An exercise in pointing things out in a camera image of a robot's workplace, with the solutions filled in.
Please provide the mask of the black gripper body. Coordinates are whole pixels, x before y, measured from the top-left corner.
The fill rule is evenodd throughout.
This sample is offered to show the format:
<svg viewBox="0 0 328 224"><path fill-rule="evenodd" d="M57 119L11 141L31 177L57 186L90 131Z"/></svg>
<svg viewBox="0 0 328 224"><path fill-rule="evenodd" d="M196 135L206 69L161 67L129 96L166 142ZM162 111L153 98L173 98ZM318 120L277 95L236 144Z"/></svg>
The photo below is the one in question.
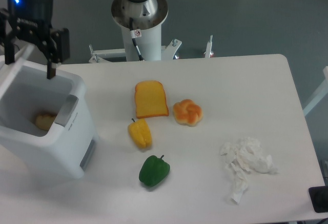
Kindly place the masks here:
<svg viewBox="0 0 328 224"><path fill-rule="evenodd" d="M15 38L37 46L54 46L53 0L8 0L8 13L12 31L7 35L7 46L12 46Z"/></svg>

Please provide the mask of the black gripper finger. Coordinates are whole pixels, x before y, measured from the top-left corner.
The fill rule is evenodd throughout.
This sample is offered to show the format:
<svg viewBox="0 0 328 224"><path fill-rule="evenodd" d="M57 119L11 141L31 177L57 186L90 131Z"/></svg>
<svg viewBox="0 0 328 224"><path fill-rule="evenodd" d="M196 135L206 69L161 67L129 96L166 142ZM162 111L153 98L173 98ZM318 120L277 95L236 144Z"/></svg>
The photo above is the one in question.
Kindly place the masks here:
<svg viewBox="0 0 328 224"><path fill-rule="evenodd" d="M12 35L7 33L7 22L9 12L7 9L1 8L1 46L4 47L5 64L9 65L15 62L14 44Z"/></svg>
<svg viewBox="0 0 328 224"><path fill-rule="evenodd" d="M47 79L52 79L56 76L57 65L70 58L69 29L50 29L50 34L45 42L44 55L47 59Z"/></svg>

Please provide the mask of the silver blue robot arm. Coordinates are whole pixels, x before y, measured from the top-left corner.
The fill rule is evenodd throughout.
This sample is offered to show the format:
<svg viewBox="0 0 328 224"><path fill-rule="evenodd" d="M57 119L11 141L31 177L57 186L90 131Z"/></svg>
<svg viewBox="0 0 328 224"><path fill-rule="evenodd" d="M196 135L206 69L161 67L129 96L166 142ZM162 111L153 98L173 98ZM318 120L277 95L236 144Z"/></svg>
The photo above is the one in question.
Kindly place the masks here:
<svg viewBox="0 0 328 224"><path fill-rule="evenodd" d="M47 78L70 57L69 30L52 26L53 0L7 0L1 9L1 46L5 64L16 60L14 41L37 47L47 61ZM114 0L111 13L121 27L126 59L161 59L161 25L168 15L166 0Z"/></svg>

